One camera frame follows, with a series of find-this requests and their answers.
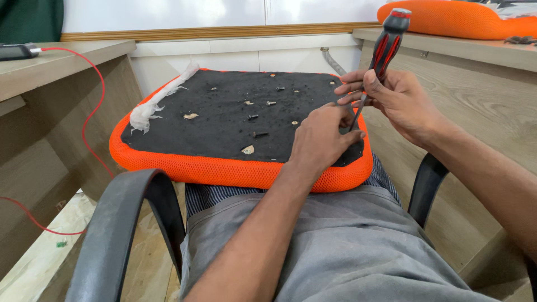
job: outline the hand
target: hand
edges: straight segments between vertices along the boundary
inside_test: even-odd
[[[366,136],[362,130],[353,130],[343,135],[339,133],[340,127],[351,125],[353,117],[348,109],[336,107],[335,103],[328,103],[312,111],[295,131],[288,163],[294,169],[312,175],[316,181],[350,145]]]
[[[388,70],[381,83],[373,70],[358,70],[341,77],[346,84],[336,88],[337,95],[351,94],[338,100],[346,105],[359,100],[364,85],[371,98],[365,106],[374,106],[390,120],[395,130],[418,147],[425,148],[436,130],[452,123],[434,106],[416,76],[408,71]]]

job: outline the forearm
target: forearm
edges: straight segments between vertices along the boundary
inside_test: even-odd
[[[316,177],[293,163],[284,164],[186,301],[272,300],[293,228]]]
[[[449,122],[425,147],[537,261],[537,177]]]

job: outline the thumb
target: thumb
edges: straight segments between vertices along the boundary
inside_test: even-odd
[[[343,144],[348,148],[350,145],[355,144],[366,137],[366,133],[363,130],[353,130],[342,135]]]
[[[364,74],[364,90],[368,96],[377,99],[380,103],[390,100],[395,93],[382,85],[373,69]]]

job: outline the black felt fabric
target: black felt fabric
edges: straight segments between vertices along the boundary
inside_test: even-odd
[[[150,120],[149,132],[134,130],[131,134],[128,125],[121,139],[140,151],[286,162],[300,125],[292,122],[300,123],[313,109],[335,102],[338,97],[333,90],[341,81],[329,74],[271,74],[199,70],[182,85],[188,90],[180,89],[159,102],[164,110],[155,115],[162,118]],[[276,91],[277,87],[285,90]],[[247,100],[254,104],[246,105]],[[267,106],[268,101],[276,104]],[[183,117],[190,113],[199,116],[191,120]],[[248,120],[249,114],[259,117]],[[253,138],[253,131],[269,134]],[[242,153],[249,145],[255,152]],[[363,142],[351,146],[334,166],[343,167],[360,158],[363,147]]]

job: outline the striped fabric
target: striped fabric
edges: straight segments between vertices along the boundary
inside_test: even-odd
[[[377,186],[388,190],[395,198],[399,206],[401,206],[399,194],[397,194],[393,183],[391,183],[390,177],[384,170],[380,159],[376,157],[375,153],[373,153],[373,171],[363,184]],[[187,218],[190,218],[190,216],[216,205],[228,197],[250,193],[264,193],[266,191],[266,189],[241,188],[238,186],[187,183],[185,184]]]

